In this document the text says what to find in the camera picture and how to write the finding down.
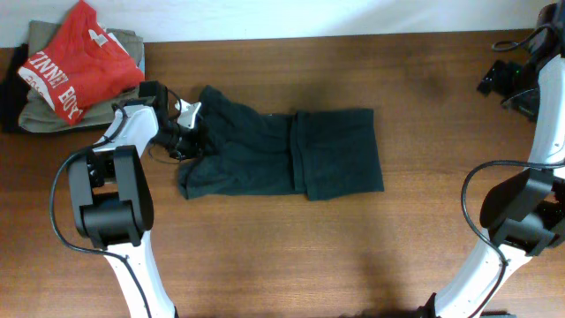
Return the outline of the folded black garment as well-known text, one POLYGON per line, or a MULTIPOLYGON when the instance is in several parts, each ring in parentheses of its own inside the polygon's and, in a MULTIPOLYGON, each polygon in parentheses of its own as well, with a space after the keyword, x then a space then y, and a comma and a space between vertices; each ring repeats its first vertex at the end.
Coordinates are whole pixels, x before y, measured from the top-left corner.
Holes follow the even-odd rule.
POLYGON ((39 128, 38 132, 29 131, 19 125, 19 116, 27 104, 30 88, 17 75, 17 68, 27 58, 28 45, 23 43, 14 49, 10 63, 7 64, 4 78, 1 80, 1 132, 12 134, 56 135, 81 132, 108 127, 113 120, 112 109, 105 114, 85 117, 82 124, 75 126, 55 124, 51 128, 39 128))

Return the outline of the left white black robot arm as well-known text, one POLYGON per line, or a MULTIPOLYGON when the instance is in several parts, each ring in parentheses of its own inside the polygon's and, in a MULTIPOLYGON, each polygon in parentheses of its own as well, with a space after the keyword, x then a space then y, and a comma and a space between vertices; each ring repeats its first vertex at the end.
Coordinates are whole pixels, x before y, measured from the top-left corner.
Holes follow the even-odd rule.
POLYGON ((67 165, 80 236, 111 266, 132 317, 176 317, 154 259, 154 204, 140 162, 161 126, 154 107, 117 107, 109 129, 67 165))

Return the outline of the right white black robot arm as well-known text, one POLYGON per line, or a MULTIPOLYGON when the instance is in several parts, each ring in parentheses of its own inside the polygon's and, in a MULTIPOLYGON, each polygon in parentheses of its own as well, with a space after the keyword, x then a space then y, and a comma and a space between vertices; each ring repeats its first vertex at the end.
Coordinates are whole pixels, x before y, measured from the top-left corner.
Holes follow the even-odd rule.
POLYGON ((476 173, 495 166, 521 172, 492 188, 480 220, 465 221, 478 236, 455 278, 430 296, 419 317, 479 317, 503 284, 547 248, 564 241, 564 57, 539 71, 540 105, 528 161, 482 163, 469 172, 461 190, 467 213, 468 184, 476 173))

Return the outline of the dark green Nike t-shirt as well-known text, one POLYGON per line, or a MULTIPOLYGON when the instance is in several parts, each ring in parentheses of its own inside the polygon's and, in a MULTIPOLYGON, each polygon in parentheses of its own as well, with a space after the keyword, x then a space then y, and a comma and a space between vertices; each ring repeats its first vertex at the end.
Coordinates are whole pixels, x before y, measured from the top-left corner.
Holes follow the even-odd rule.
POLYGON ((371 109, 260 114, 211 86, 200 102, 207 139, 177 171, 187 200, 303 194, 326 201, 385 189, 371 109))

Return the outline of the red printed t-shirt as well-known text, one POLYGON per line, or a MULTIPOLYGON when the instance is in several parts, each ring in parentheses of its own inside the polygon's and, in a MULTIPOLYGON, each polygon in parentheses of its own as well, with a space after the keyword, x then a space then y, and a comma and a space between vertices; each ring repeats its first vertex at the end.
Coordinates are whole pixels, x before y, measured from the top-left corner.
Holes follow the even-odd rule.
POLYGON ((145 80, 84 1, 72 7, 49 45, 29 57, 18 75, 69 125, 76 125, 94 104, 145 80))

